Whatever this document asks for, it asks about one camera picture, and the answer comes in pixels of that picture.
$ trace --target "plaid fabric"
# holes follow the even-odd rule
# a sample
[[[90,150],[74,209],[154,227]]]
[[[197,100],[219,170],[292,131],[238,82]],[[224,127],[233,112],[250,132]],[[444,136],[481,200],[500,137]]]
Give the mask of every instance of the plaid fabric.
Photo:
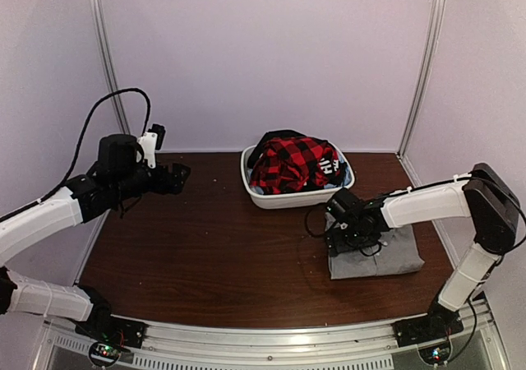
[[[250,185],[266,195],[323,189],[341,185],[345,166],[326,140],[313,137],[273,138],[265,143],[252,170]]]

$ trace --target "white basket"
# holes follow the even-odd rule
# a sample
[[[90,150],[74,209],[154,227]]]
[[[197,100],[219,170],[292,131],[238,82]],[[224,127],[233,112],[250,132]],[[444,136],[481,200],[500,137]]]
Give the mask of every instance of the white basket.
[[[345,185],[345,187],[349,189],[352,185],[354,185],[353,169],[351,168],[351,164],[347,161],[342,151],[334,145],[333,147],[342,156],[350,170],[351,182],[348,185]],[[331,189],[321,189],[320,191],[311,192],[284,193],[283,195],[260,195],[259,193],[254,192],[248,185],[250,177],[248,176],[247,163],[248,158],[250,157],[254,148],[256,148],[256,146],[249,146],[241,154],[241,176],[243,179],[243,184],[245,185],[245,189],[250,195],[252,201],[254,201],[254,204],[260,208],[272,210],[276,208],[314,206],[318,203],[327,202],[333,194],[341,189],[341,187],[333,187]]]

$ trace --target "white backdrop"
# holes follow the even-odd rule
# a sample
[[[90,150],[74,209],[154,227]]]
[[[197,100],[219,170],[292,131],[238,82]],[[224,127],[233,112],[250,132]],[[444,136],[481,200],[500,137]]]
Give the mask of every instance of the white backdrop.
[[[431,0],[102,1],[119,86],[150,95],[165,150],[241,150],[289,127],[399,146]]]
[[[0,0],[0,215],[54,187],[69,167],[91,105],[106,90],[88,0]],[[76,172],[117,132],[111,104],[86,133]],[[71,284],[92,224],[56,234],[8,263],[25,275]],[[0,368],[27,370],[42,317],[0,316]]]
[[[486,161],[526,205],[526,0],[447,0],[438,52],[408,158],[429,183]],[[468,220],[445,220],[461,256]],[[526,246],[487,293],[513,369],[526,363]]]

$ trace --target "folded gray shirt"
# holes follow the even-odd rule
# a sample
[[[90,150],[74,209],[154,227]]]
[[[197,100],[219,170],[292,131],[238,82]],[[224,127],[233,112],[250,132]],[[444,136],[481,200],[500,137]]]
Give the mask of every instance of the folded gray shirt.
[[[327,227],[334,219],[327,215]],[[373,257],[365,257],[359,251],[340,253],[337,257],[329,257],[330,278],[369,277],[374,275],[394,275],[413,273],[422,269],[424,261],[418,255],[413,226],[407,225],[382,233],[380,238],[381,251]],[[366,248],[364,252],[372,252],[376,248]]]

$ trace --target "dark wood surface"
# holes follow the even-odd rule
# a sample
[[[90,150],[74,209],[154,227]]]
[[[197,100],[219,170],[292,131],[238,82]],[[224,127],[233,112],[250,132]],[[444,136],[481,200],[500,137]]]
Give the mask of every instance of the dark wood surface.
[[[407,187],[391,154],[347,154],[353,192]],[[198,326],[341,325],[427,310],[451,266],[431,223],[414,226],[425,266],[410,275],[330,280],[325,244],[303,228],[305,208],[261,210],[245,192],[240,154],[162,155],[191,166],[184,193],[147,195],[113,212],[82,284],[118,315]],[[311,216],[323,229],[322,211]]]

